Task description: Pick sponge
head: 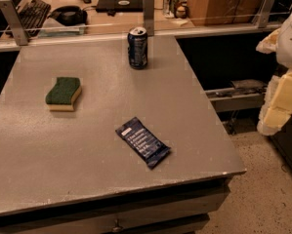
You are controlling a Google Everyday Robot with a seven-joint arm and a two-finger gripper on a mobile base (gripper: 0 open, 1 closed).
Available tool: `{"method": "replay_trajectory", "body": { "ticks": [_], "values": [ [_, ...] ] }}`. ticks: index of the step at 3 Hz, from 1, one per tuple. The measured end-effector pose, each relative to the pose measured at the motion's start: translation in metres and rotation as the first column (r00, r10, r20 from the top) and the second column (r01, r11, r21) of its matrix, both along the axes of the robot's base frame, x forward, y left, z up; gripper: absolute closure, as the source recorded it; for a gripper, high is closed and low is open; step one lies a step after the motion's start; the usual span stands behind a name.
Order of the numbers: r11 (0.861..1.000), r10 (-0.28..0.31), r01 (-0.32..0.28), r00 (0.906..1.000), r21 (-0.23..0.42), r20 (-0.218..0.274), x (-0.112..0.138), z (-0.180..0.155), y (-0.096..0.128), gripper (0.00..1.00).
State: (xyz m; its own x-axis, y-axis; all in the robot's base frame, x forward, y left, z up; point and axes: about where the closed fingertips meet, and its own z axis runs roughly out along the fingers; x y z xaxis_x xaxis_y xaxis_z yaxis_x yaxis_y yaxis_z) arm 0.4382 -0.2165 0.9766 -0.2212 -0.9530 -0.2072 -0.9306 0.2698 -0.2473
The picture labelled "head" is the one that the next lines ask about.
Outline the white robot arm with foam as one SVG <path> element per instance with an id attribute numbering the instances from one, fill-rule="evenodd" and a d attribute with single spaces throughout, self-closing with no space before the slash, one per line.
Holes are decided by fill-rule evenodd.
<path id="1" fill-rule="evenodd" d="M 256 50 L 276 53 L 276 61 L 287 68 L 280 77 L 272 76 L 259 114 L 258 132 L 273 136 L 292 116 L 292 13 L 279 29 L 259 42 Z"/>

